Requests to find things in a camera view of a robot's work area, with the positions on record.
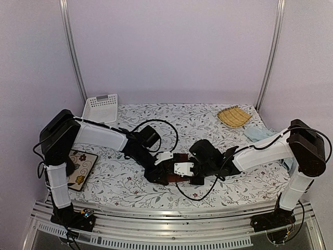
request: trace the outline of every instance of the vertical metal pole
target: vertical metal pole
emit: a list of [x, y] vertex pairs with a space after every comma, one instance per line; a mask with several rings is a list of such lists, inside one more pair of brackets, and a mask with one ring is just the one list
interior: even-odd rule
[[274, 27], [274, 35], [273, 35], [273, 40], [272, 40], [270, 56], [268, 58], [264, 79], [263, 79], [263, 82], [262, 82], [262, 85], [261, 85], [261, 88], [259, 91], [259, 96], [258, 96], [257, 102], [255, 103], [255, 109], [258, 111], [258, 113], [260, 113], [262, 104], [264, 102], [265, 94], [267, 91], [268, 83], [270, 81], [270, 77], [271, 77], [271, 73], [272, 73], [272, 69], [273, 69], [273, 63], [274, 63], [274, 59], [275, 59], [275, 54], [277, 51], [277, 44], [278, 44], [278, 41], [280, 38], [284, 13], [285, 13], [285, 0], [278, 0], [275, 27]]
[[87, 92], [85, 90], [85, 86], [84, 86], [84, 83], [82, 80], [79, 61], [76, 56], [72, 28], [71, 28], [71, 23], [69, 20], [67, 0], [60, 0], [60, 10], [61, 10], [63, 27], [65, 29], [65, 36], [66, 36], [66, 40], [67, 40], [68, 50], [69, 50], [69, 54], [71, 56], [71, 60], [72, 60], [72, 64], [73, 64], [76, 82], [79, 87], [79, 91], [80, 91], [80, 95], [81, 95], [83, 104], [85, 104], [85, 101], [87, 100]]

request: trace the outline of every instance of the table surface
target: table surface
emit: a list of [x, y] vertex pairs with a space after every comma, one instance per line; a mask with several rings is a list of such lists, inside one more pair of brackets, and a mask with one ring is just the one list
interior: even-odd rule
[[[239, 129], [222, 124], [216, 114], [232, 105], [223, 104], [129, 104], [119, 105], [119, 127], [132, 129], [147, 119], [164, 119], [178, 130], [180, 139], [175, 153], [188, 153], [199, 139], [208, 139], [221, 152], [233, 146], [251, 143], [243, 134], [247, 127], [264, 127], [252, 105], [239, 105], [253, 115]], [[167, 124], [152, 122], [162, 137], [162, 150], [170, 149], [175, 141]], [[149, 183], [144, 170], [132, 159], [110, 148], [92, 144], [76, 144], [74, 149], [97, 154], [98, 160], [81, 192], [70, 190], [73, 200], [108, 206], [155, 209], [200, 209], [239, 206], [275, 200], [289, 181], [288, 172], [279, 162], [257, 166], [238, 176], [218, 182], [210, 195], [201, 202], [183, 197], [174, 183], [168, 186]], [[204, 186], [182, 182], [180, 187], [193, 198], [200, 198], [211, 187], [214, 177], [206, 178]]]

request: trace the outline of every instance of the white bracket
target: white bracket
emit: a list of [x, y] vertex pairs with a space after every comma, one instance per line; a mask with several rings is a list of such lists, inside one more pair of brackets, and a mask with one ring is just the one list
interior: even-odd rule
[[194, 173], [191, 172], [191, 168], [194, 167], [192, 162], [179, 162], [174, 165], [174, 173], [183, 177], [183, 176], [194, 176]]
[[155, 161], [155, 166], [160, 164], [162, 161], [169, 160], [173, 158], [173, 153], [171, 152], [163, 152], [156, 156], [157, 160]]

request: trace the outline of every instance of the plastic basket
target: plastic basket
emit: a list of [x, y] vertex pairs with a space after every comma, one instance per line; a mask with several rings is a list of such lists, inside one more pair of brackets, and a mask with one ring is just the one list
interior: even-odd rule
[[87, 99], [82, 118], [116, 127], [117, 114], [118, 95], [103, 95]]

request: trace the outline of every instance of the floral tablecloth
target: floral tablecloth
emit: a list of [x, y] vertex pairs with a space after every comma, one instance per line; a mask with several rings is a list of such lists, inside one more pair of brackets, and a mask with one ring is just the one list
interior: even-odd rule
[[[178, 130], [180, 139], [175, 152], [188, 153], [199, 139], [208, 139], [221, 152], [229, 147], [248, 145], [243, 135], [246, 127], [264, 127], [252, 105], [239, 105], [253, 115], [242, 128], [223, 125], [216, 114], [231, 105], [223, 104], [130, 104], [119, 105], [119, 127], [132, 129], [147, 119], [164, 119]], [[162, 149], [171, 149], [174, 133], [167, 124], [152, 122], [162, 137]], [[74, 149], [97, 154], [98, 160], [81, 192], [70, 190], [73, 200], [110, 206], [145, 207], [156, 209], [208, 208], [238, 206], [274, 200], [289, 181], [288, 172], [279, 162], [272, 162], [219, 181], [210, 195], [200, 201], [188, 200], [174, 183], [168, 186], [149, 183], [144, 170], [132, 159], [124, 159], [120, 152], [91, 144], [76, 144]], [[181, 182], [183, 191], [200, 198], [211, 187], [214, 177], [206, 178], [204, 186]]]

